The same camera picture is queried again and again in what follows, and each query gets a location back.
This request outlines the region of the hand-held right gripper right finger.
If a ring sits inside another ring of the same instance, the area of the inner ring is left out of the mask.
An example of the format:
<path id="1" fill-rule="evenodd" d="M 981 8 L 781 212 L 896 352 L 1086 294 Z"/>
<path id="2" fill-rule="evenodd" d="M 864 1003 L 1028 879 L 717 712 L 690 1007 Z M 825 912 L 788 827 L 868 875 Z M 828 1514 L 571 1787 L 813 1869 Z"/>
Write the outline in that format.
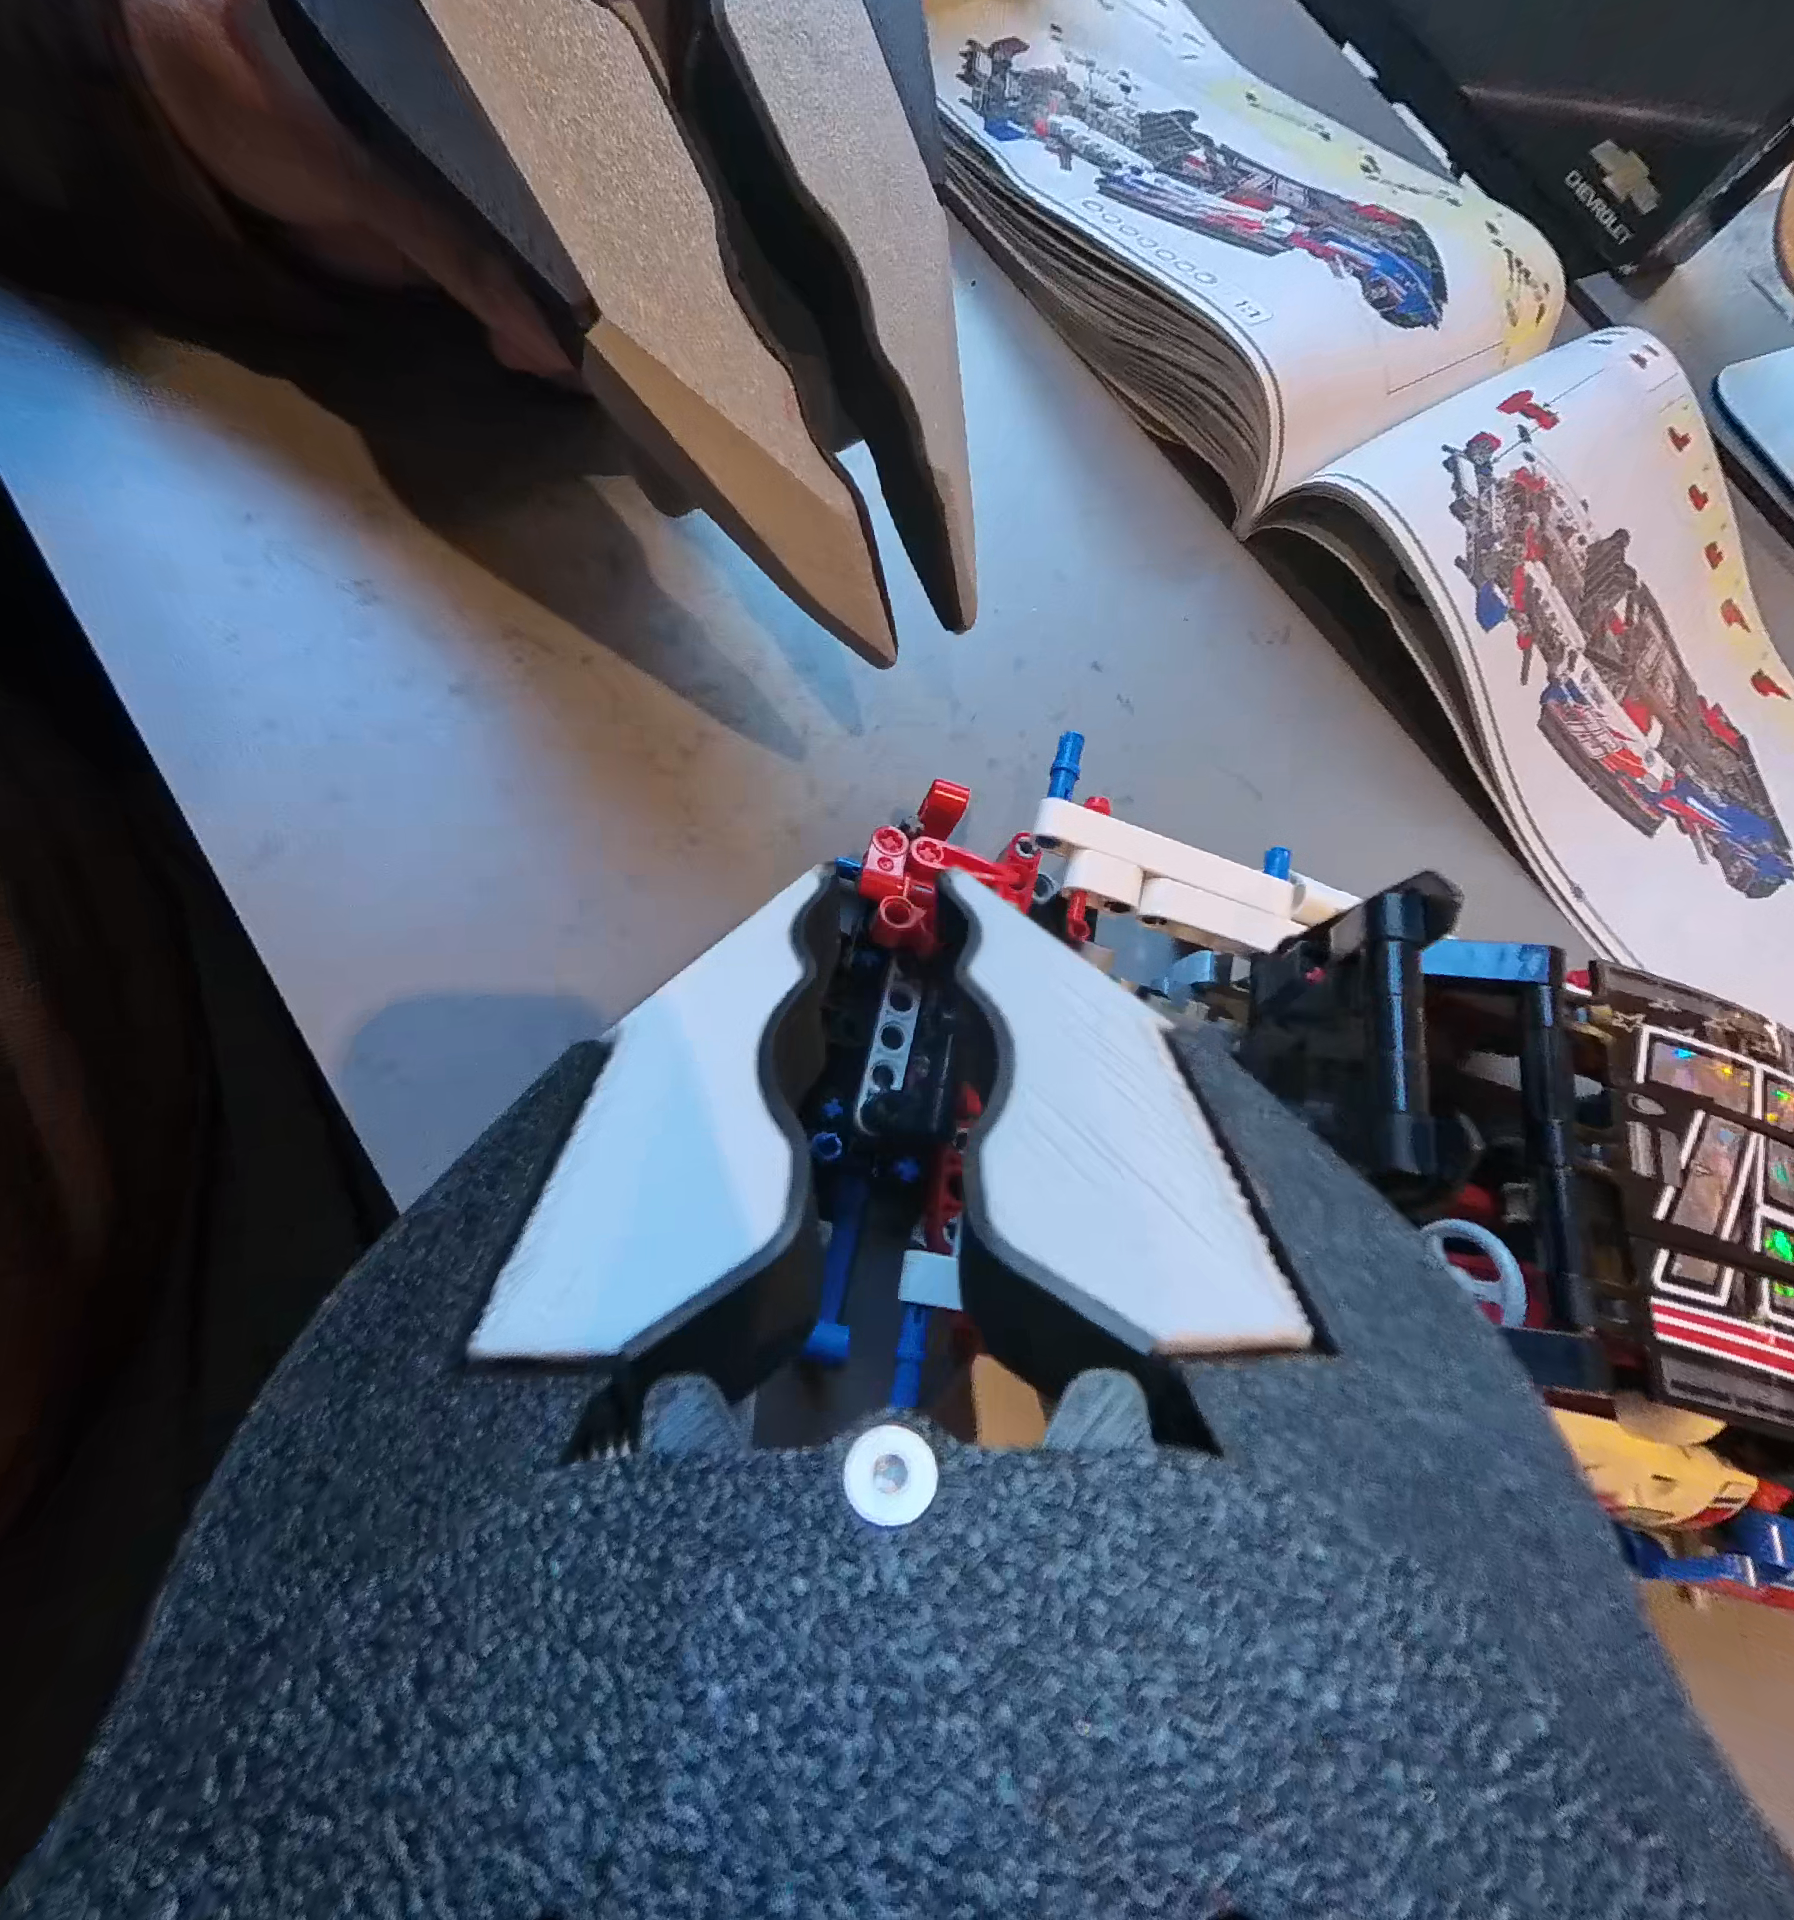
<path id="1" fill-rule="evenodd" d="M 1168 1023 L 972 875 L 955 978 L 997 1076 L 965 1161 L 977 1259 L 1136 1355 L 1304 1352 L 1313 1327 L 1173 1059 Z"/>

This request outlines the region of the person's left hand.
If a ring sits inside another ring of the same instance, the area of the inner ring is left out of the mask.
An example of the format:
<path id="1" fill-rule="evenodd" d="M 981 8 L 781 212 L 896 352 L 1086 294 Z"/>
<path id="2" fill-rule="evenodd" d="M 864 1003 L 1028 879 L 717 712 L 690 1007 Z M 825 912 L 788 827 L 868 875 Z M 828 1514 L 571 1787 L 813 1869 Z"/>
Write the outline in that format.
<path id="1" fill-rule="evenodd" d="M 121 18 L 153 105 L 236 203 L 339 277 L 447 295 L 502 368 L 585 387 L 500 256 L 341 125 L 267 4 L 125 3 Z"/>

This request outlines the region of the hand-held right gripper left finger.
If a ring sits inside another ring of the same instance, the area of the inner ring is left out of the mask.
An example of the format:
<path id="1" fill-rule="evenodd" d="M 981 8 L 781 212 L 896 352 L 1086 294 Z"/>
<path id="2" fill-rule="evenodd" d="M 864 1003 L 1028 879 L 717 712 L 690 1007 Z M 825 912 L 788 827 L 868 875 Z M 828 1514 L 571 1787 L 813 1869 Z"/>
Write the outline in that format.
<path id="1" fill-rule="evenodd" d="M 715 1307 L 759 1369 L 817 1316 L 814 1211 L 795 1109 L 823 1061 L 833 872 L 811 871 L 631 1007 L 502 1258 L 478 1364 L 631 1364 Z"/>

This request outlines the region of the person's brown shirt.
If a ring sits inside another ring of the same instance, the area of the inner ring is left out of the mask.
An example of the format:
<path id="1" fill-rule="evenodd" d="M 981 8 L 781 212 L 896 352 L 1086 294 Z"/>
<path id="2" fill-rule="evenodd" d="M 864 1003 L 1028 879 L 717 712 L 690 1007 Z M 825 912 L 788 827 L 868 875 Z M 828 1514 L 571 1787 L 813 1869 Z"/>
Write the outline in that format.
<path id="1" fill-rule="evenodd" d="M 184 1256 L 209 1078 L 163 872 L 0 692 L 0 1547 Z"/>

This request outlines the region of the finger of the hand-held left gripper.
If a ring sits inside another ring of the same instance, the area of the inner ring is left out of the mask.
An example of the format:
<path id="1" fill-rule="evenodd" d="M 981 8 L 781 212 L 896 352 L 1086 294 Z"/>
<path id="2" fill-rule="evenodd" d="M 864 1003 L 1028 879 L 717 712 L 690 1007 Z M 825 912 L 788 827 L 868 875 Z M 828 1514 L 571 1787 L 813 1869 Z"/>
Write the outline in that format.
<path id="1" fill-rule="evenodd" d="M 594 395 L 798 606 L 892 667 L 863 500 L 729 285 L 712 198 L 637 37 L 588 3 L 424 12 L 597 308 Z"/>
<path id="2" fill-rule="evenodd" d="M 977 535 L 950 230 L 871 14 L 857 3 L 715 7 L 717 45 L 814 229 L 791 273 L 889 520 L 950 631 L 977 621 Z"/>

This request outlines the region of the toy brick race car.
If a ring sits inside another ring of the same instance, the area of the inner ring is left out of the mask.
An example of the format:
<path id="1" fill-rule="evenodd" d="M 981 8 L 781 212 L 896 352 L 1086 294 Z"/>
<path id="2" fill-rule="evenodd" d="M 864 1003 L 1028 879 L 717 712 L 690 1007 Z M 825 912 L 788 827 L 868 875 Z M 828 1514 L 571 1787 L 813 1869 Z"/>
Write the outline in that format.
<path id="1" fill-rule="evenodd" d="M 957 845 L 970 791 L 936 779 L 889 822 Z M 1031 831 L 1031 899 L 1000 895 L 1242 1066 L 1400 1213 L 1475 1300 L 1615 1522 L 1636 1575 L 1794 1612 L 1794 1032 L 1717 995 L 1559 948 L 1455 937 L 1422 872 L 1368 899 L 1116 822 Z M 871 1350 L 916 1406 L 961 1310 L 962 1157 L 984 1101 L 977 1016 L 938 950 L 871 939 L 841 856 L 828 1056 L 799 1108 L 817 1186 L 817 1322 L 849 1360 L 868 1226 L 904 1229 L 896 1333 Z"/>

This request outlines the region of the open instruction booklet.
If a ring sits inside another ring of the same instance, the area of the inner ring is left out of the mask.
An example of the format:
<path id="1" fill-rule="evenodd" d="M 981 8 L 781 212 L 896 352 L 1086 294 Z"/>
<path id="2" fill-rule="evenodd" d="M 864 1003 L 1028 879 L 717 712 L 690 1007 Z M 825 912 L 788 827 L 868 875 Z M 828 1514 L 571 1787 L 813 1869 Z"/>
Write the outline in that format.
<path id="1" fill-rule="evenodd" d="M 925 4 L 957 219 L 1603 959 L 1794 1028 L 1794 669 L 1677 355 L 1185 4 Z"/>

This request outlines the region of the black toy car box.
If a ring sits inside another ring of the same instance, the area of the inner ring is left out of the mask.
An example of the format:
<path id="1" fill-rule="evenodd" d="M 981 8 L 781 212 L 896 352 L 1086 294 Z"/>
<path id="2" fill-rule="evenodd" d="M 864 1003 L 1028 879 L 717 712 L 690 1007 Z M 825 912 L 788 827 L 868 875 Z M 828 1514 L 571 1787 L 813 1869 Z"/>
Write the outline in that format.
<path id="1" fill-rule="evenodd" d="M 1794 160 L 1794 3 L 1307 3 L 1567 275 L 1675 267 Z"/>

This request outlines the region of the grey desk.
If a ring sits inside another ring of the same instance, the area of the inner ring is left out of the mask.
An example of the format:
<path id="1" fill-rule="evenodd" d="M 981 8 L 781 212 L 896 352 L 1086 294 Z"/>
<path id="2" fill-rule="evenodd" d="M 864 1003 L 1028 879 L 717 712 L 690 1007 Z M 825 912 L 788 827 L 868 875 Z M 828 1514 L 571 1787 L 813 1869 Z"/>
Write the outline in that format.
<path id="1" fill-rule="evenodd" d="M 236 1442 L 32 1911 L 1751 1916 L 1794 1616 L 1646 1628 L 1455 1300 L 1219 1459 L 561 1463 L 465 1379 L 530 1083 L 932 778 L 1062 728 L 1141 821 L 1572 942 L 1479 815 L 957 241 L 984 610 L 863 667 L 576 408 L 418 347 L 102 342 L 0 290 L 0 481 L 406 1217 Z"/>

